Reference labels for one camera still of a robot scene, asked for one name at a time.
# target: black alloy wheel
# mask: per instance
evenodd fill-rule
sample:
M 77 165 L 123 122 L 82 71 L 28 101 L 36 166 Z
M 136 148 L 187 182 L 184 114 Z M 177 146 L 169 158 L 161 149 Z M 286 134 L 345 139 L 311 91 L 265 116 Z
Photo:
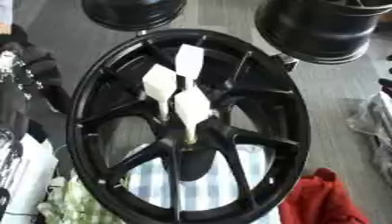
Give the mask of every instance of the black alloy wheel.
M 142 84 L 143 76 L 156 63 L 174 69 L 174 56 L 182 44 L 206 50 L 197 83 L 216 112 L 198 126 L 199 138 L 194 145 L 185 144 L 185 127 L 172 106 L 169 122 L 158 120 L 158 106 L 145 96 Z M 234 105 L 257 131 L 231 125 L 229 114 Z M 143 118 L 156 141 L 109 166 L 98 150 L 98 128 L 123 116 Z M 309 142 L 304 100 L 282 65 L 251 44 L 214 31 L 155 31 L 120 44 L 82 78 L 67 121 L 67 144 L 81 181 L 109 211 L 135 224 L 250 223 L 276 207 L 296 184 L 305 166 Z M 268 172 L 253 189 L 244 176 L 237 144 L 263 145 L 273 151 Z M 187 169 L 181 160 L 188 147 L 208 155 L 217 151 L 223 155 L 237 182 L 237 200 L 206 211 L 180 208 L 179 181 L 181 172 Z M 128 171 L 154 158 L 167 163 L 170 208 L 145 202 L 120 184 Z

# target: black object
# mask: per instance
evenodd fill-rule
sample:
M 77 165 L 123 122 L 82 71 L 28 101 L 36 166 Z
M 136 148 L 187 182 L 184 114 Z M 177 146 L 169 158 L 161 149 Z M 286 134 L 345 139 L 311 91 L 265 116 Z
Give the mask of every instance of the black object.
M 120 31 L 142 31 L 170 23 L 186 0 L 82 0 L 86 15 Z
M 10 192 L 5 188 L 0 187 L 0 220 L 3 219 L 5 210 L 7 210 L 7 206 L 10 204 L 10 200 Z
M 169 122 L 161 123 L 158 105 L 142 97 L 146 72 L 155 63 L 173 67 L 173 57 L 182 44 L 206 49 L 197 82 L 217 111 L 217 115 L 198 126 L 198 142 L 192 145 L 185 143 L 185 127 L 172 112 L 172 106 Z M 231 126 L 234 105 L 257 131 Z M 108 166 L 99 128 L 122 116 L 145 119 L 157 140 L 119 164 Z M 109 211 L 136 224 L 250 223 L 278 205 L 294 186 L 304 168 L 309 141 L 305 103 L 282 63 L 276 63 L 249 43 L 214 31 L 155 31 L 119 45 L 82 78 L 67 119 L 67 145 L 80 180 Z M 244 177 L 236 144 L 261 144 L 269 155 L 270 168 L 254 189 L 249 189 Z M 219 151 L 225 157 L 238 185 L 237 200 L 206 211 L 181 210 L 181 172 L 210 165 L 195 162 L 191 167 L 182 166 L 180 161 L 189 149 L 200 153 Z M 120 184 L 129 170 L 153 158 L 167 161 L 170 208 L 153 206 Z
M 389 0 L 269 0 L 255 16 L 274 47 L 300 60 L 339 64 L 359 58 Z

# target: rim lip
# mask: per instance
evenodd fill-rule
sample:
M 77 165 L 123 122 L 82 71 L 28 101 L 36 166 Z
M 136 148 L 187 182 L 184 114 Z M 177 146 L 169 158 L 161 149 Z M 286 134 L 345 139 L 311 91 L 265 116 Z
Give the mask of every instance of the rim lip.
M 110 30 L 122 31 L 122 32 L 140 32 L 149 29 L 158 28 L 163 25 L 167 25 L 176 19 L 183 11 L 186 6 L 186 0 L 181 0 L 181 4 L 178 8 L 172 13 L 169 17 L 162 17 L 160 19 L 154 20 L 154 22 L 149 24 L 133 24 L 133 25 L 119 25 L 119 24 L 111 24 L 107 23 L 99 19 L 98 17 L 94 17 L 93 14 L 88 13 L 88 9 L 86 6 L 86 1 L 81 1 L 81 8 L 83 9 L 84 14 L 95 24 L 98 24 L 102 27 L 108 28 Z
M 280 52 L 290 55 L 291 57 L 294 57 L 299 60 L 303 60 L 306 62 L 310 62 L 313 64 L 319 64 L 319 65 L 339 65 L 339 64 L 344 64 L 348 63 L 354 60 L 357 60 L 361 56 L 363 56 L 370 45 L 370 39 L 367 40 L 365 44 L 363 44 L 361 47 L 359 47 L 355 52 L 348 54 L 343 57 L 331 57 L 331 58 L 323 58 L 323 57 L 315 57 L 311 56 L 306 53 L 298 52 L 295 50 L 291 50 L 288 47 L 284 47 L 284 45 L 279 44 L 279 41 L 275 41 L 272 38 L 272 35 L 269 35 L 267 31 L 263 29 L 261 25 L 258 25 L 259 22 L 256 21 L 256 28 L 259 31 L 260 35 L 262 36 L 263 39 L 265 39 L 270 45 L 274 46 L 277 50 Z
M 84 164 L 86 163 L 88 157 L 86 156 L 85 152 L 83 151 L 83 147 L 78 145 L 78 134 L 76 133 L 77 129 L 75 128 L 75 121 L 80 113 L 81 104 L 86 104 L 86 97 L 85 92 L 87 92 L 87 85 L 94 81 L 94 77 L 96 77 L 96 71 L 102 65 L 107 65 L 108 62 L 116 61 L 116 58 L 121 58 L 132 46 L 137 45 L 144 39 L 154 39 L 159 35 L 168 35 L 168 34 L 197 34 L 198 36 L 201 35 L 210 35 L 218 37 L 219 39 L 226 39 L 229 42 L 235 42 L 238 46 L 251 46 L 252 51 L 255 51 L 255 55 L 257 56 L 257 60 L 262 60 L 262 64 L 268 68 L 271 68 L 275 74 L 279 74 L 283 76 L 285 81 L 291 84 L 291 88 L 296 93 L 296 110 L 298 114 L 298 125 L 296 127 L 296 131 L 300 133 L 298 135 L 298 141 L 301 143 L 301 150 L 299 150 L 295 163 L 298 165 L 295 169 L 292 169 L 289 172 L 289 176 L 287 180 L 282 184 L 282 187 L 274 192 L 274 195 L 268 198 L 267 203 L 259 205 L 257 212 L 253 213 L 246 213 L 242 214 L 241 216 L 236 216 L 234 218 L 226 218 L 222 220 L 211 220 L 209 222 L 203 222 L 208 224 L 213 223 L 247 223 L 249 221 L 253 221 L 265 213 L 267 213 L 270 209 L 277 206 L 284 197 L 290 192 L 292 187 L 297 183 L 300 178 L 301 172 L 305 167 L 305 162 L 308 158 L 309 148 L 310 148 L 310 124 L 309 124 L 309 116 L 307 113 L 307 109 L 305 106 L 305 102 L 299 93 L 297 87 L 295 86 L 291 77 L 285 72 L 282 66 L 276 64 L 270 56 L 266 53 L 260 51 L 256 47 L 252 46 L 249 43 L 246 43 L 238 38 L 228 36 L 226 34 L 218 33 L 215 31 L 203 31 L 203 30 L 187 30 L 187 29 L 180 29 L 180 30 L 167 30 L 167 31 L 154 31 L 143 35 L 142 37 L 134 38 L 132 40 L 128 40 L 119 46 L 117 46 L 112 51 L 106 53 L 103 57 L 101 57 L 90 69 L 87 71 L 85 76 L 81 79 L 78 87 L 76 88 L 73 94 L 73 106 L 72 110 L 67 118 L 66 124 L 66 140 L 69 145 L 69 150 L 71 154 L 71 158 L 73 160 L 74 168 L 76 172 L 79 174 L 81 181 L 85 185 L 85 187 L 92 193 L 93 196 L 109 211 L 113 212 L 114 214 L 120 216 L 121 218 L 125 219 L 126 221 L 139 221 L 140 223 L 151 223 L 151 224 L 161 224 L 164 223 L 162 221 L 153 220 L 152 218 L 145 217 L 136 211 L 129 210 L 124 208 L 123 203 L 119 203 L 119 201 L 115 201 L 115 198 L 110 195 L 108 190 L 103 190 L 101 187 L 97 186 L 96 181 L 91 177 L 92 175 L 86 175 L 94 173 L 91 167 L 86 167 Z

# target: gray floor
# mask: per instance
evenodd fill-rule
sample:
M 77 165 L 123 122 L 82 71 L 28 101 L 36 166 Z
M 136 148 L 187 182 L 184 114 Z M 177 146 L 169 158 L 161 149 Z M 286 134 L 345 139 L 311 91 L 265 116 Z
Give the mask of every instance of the gray floor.
M 252 42 L 267 53 L 275 50 L 253 26 L 256 6 L 262 0 L 190 0 L 184 15 L 171 27 L 202 28 L 226 32 Z M 64 74 L 64 87 L 72 93 L 78 79 L 100 55 L 132 33 L 105 30 L 82 14 L 75 0 L 24 0 L 17 22 L 31 41 L 52 51 Z M 291 74 L 311 115 L 312 146 L 307 170 L 329 167 L 339 174 L 355 204 L 372 223 L 392 223 L 392 190 L 369 163 L 368 141 L 346 124 L 351 105 L 376 93 L 377 78 L 388 76 L 385 57 L 392 53 L 392 38 L 374 35 L 367 55 L 342 66 L 300 63 Z M 37 113 L 41 119 L 45 112 Z M 61 130 L 63 118 L 59 120 Z M 58 145 L 64 143 L 58 137 Z

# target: wheel spoke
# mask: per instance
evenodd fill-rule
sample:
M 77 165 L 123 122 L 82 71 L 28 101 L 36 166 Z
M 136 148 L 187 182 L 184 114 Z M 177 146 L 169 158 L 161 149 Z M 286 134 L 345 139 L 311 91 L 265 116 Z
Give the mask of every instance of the wheel spoke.
M 226 107 L 227 105 L 234 105 L 242 99 L 253 99 L 256 101 L 266 100 L 287 100 L 292 97 L 294 93 L 290 90 L 279 90 L 274 88 L 254 88 L 254 87 L 234 87 L 222 94 L 220 98 L 213 101 L 213 108 Z
M 174 66 L 174 59 L 170 55 L 160 50 L 149 40 L 145 42 L 145 46 L 149 54 L 154 57 L 154 59 L 156 59 L 159 63 L 162 63 L 163 66 L 168 67 L 171 70 L 176 69 L 176 67 Z
M 176 224 L 181 223 L 181 201 L 179 197 L 179 155 L 175 149 L 169 152 L 169 184 L 171 195 L 171 210 Z
M 167 145 L 161 141 L 150 144 L 135 154 L 126 157 L 122 162 L 108 168 L 105 179 L 114 185 L 118 184 L 120 179 L 130 170 L 155 158 L 161 157 L 165 153 L 166 147 Z
M 282 147 L 299 147 L 299 143 L 293 142 L 288 139 L 275 136 L 264 137 L 258 132 L 240 129 L 236 127 L 230 127 L 230 129 L 230 131 L 232 132 L 231 135 L 233 135 L 234 142 L 236 144 L 257 144 L 274 149 L 279 149 Z
M 219 131 L 211 132 L 214 141 L 220 146 L 218 150 L 226 159 L 228 166 L 233 173 L 235 182 L 238 187 L 238 200 L 240 202 L 246 202 L 246 205 L 254 207 L 256 205 L 253 193 L 250 191 L 248 180 L 245 176 L 245 172 L 242 168 L 240 156 L 238 150 L 235 148 L 233 141 L 229 141 Z
M 242 168 L 237 149 L 235 147 L 230 147 L 229 150 L 222 154 L 227 160 L 228 166 L 237 182 L 239 200 L 245 200 L 246 202 L 251 203 L 250 205 L 253 207 L 256 204 L 255 198 L 250 191 L 249 183 Z
M 252 56 L 252 52 L 246 52 L 245 55 L 242 57 L 240 63 L 237 65 L 235 72 L 233 74 L 233 78 L 231 79 L 233 83 L 236 83 L 241 75 L 246 72 L 247 66 L 246 63 L 248 59 Z
M 147 101 L 131 101 L 125 102 L 122 105 L 113 107 L 108 111 L 102 112 L 97 115 L 91 115 L 86 118 L 80 119 L 80 123 L 82 124 L 91 124 L 91 123 L 102 123 L 109 120 L 113 120 L 117 117 L 121 116 L 147 116 L 151 113 L 151 106 L 153 104 L 148 103 Z
M 139 91 L 137 91 L 137 87 L 131 86 L 129 80 L 124 79 L 111 67 L 108 66 L 102 67 L 101 73 L 106 75 L 106 78 L 109 79 L 110 81 L 115 81 L 118 84 L 118 86 L 123 88 L 127 93 L 134 96 L 139 96 Z

